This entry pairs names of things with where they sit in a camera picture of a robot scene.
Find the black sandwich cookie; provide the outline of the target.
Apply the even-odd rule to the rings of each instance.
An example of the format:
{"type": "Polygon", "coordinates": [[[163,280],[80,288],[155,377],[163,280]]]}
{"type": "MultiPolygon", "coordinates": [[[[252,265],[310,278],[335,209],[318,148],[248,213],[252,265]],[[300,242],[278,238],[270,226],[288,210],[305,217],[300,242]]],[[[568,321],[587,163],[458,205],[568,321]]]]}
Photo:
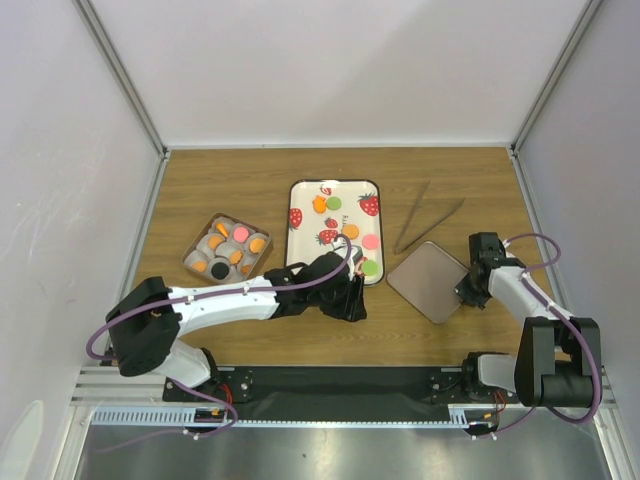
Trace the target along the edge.
{"type": "Polygon", "coordinates": [[[223,262],[216,262],[211,266],[211,276],[217,280],[224,280],[229,275],[230,268],[223,262]]]}

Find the rose gold tin lid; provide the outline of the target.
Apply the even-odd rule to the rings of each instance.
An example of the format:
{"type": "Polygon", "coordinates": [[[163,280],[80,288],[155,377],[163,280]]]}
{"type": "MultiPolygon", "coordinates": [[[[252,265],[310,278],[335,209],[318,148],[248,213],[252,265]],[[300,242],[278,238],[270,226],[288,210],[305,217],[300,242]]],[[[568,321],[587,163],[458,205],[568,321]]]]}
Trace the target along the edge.
{"type": "Polygon", "coordinates": [[[387,283],[435,325],[460,307],[455,287],[468,268],[432,241],[426,241],[387,275],[387,283]]]}

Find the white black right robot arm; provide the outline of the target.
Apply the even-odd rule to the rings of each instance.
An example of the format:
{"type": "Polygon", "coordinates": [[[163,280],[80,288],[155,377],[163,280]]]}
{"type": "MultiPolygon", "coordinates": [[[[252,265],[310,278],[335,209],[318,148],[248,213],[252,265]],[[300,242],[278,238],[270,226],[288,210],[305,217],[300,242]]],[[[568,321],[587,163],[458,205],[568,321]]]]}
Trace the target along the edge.
{"type": "Polygon", "coordinates": [[[460,377],[462,394],[482,402],[496,389],[512,392],[527,407],[586,408],[602,399],[600,329],[576,317],[533,280],[532,267],[507,251],[495,232],[469,236],[470,268],[454,288],[462,303],[483,309],[499,301],[522,322],[516,356],[472,352],[460,377]]]}

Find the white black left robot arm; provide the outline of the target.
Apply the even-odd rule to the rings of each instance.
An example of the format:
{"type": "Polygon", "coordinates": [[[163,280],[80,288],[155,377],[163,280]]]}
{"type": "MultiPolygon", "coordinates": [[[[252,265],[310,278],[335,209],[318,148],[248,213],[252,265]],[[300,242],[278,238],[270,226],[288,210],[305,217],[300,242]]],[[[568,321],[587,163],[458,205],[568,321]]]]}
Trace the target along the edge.
{"type": "Polygon", "coordinates": [[[119,373],[156,372],[196,399],[209,400],[220,388],[213,356],[187,345],[183,336],[228,323],[294,317],[309,308],[338,320],[364,320],[364,279],[352,267],[344,253],[332,251],[236,284],[189,289],[147,278],[106,317],[119,373]]]}

